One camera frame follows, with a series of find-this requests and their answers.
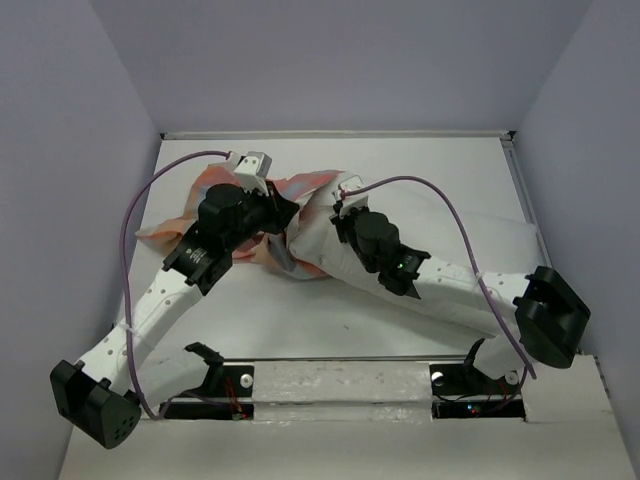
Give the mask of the orange blue checked pillowcase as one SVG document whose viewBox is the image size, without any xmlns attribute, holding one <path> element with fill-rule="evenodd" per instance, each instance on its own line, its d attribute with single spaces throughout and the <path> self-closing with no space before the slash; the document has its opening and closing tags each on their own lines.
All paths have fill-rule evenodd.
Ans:
<svg viewBox="0 0 640 480">
<path fill-rule="evenodd" d="M 273 235 L 242 232 L 245 198 L 233 173 L 222 166 L 208 166 L 191 186 L 183 213 L 157 225 L 143 227 L 136 237 L 156 254 L 166 257 L 185 236 L 192 233 L 198 243 L 223 247 L 235 262 L 250 262 L 282 272 L 298 280 L 322 278 L 326 273 L 290 249 L 294 236 L 311 225 L 311 200 L 340 178 L 340 170 L 320 170 L 268 180 L 284 198 L 300 205 L 300 211 L 285 232 Z"/>
</svg>

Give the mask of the white pillow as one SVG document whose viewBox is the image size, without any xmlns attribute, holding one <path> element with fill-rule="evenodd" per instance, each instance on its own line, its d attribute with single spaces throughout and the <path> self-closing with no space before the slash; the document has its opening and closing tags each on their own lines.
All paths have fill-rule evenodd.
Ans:
<svg viewBox="0 0 640 480">
<path fill-rule="evenodd" d="M 452 212 L 393 185 L 371 192 L 348 172 L 306 195 L 287 243 L 337 280 L 495 343 L 521 337 L 514 301 L 540 260 L 530 223 Z"/>
</svg>

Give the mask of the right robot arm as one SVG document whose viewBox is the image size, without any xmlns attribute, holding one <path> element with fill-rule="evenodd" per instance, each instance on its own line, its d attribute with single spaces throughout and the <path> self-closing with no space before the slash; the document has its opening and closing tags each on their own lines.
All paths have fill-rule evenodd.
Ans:
<svg viewBox="0 0 640 480">
<path fill-rule="evenodd" d="M 462 384 L 482 392 L 496 379 L 540 363 L 572 366 L 591 312 L 556 270 L 482 273 L 400 240 L 386 215 L 365 204 L 337 201 L 331 224 L 343 256 L 333 276 L 405 308 L 483 332 L 460 368 Z"/>
</svg>

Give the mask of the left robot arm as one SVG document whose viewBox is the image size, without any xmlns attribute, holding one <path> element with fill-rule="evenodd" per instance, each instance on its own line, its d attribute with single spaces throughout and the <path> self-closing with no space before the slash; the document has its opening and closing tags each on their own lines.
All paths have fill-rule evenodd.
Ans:
<svg viewBox="0 0 640 480">
<path fill-rule="evenodd" d="M 264 190 L 233 184 L 211 187 L 196 222 L 165 258 L 125 317 L 75 363 L 60 361 L 50 374 L 59 413 L 106 449 L 124 442 L 142 415 L 185 392 L 215 392 L 223 357 L 195 342 L 146 366 L 160 340 L 233 265 L 233 252 L 259 233 L 281 234 L 298 213 L 272 182 Z"/>
</svg>

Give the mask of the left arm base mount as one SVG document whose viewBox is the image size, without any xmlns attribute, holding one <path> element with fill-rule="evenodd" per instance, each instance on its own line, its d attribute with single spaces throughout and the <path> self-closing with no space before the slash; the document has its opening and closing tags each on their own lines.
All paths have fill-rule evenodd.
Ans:
<svg viewBox="0 0 640 480">
<path fill-rule="evenodd" d="M 255 367 L 227 363 L 222 355 L 195 342 L 185 351 L 197 355 L 208 370 L 200 386 L 161 404 L 159 414 L 169 420 L 245 421 L 254 417 L 252 400 Z"/>
</svg>

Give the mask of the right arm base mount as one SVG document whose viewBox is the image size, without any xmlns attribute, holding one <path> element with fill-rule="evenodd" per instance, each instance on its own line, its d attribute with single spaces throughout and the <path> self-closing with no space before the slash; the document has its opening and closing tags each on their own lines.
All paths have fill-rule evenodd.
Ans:
<svg viewBox="0 0 640 480">
<path fill-rule="evenodd" d="M 497 380 L 481 373 L 475 360 L 484 339 L 459 363 L 429 367 L 434 419 L 524 418 L 521 390 L 527 373 L 509 372 Z"/>
</svg>

